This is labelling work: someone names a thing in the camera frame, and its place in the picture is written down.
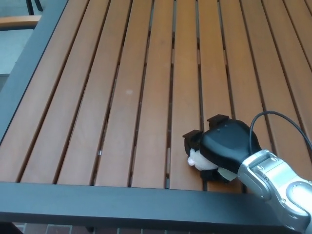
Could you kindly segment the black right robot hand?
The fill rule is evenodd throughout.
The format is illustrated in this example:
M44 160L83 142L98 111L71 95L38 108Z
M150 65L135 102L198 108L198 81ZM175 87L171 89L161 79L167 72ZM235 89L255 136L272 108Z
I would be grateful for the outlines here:
M187 162L203 181L229 183L242 162L262 150L254 132L241 120L218 114L208 119L207 131L192 130L182 137Z

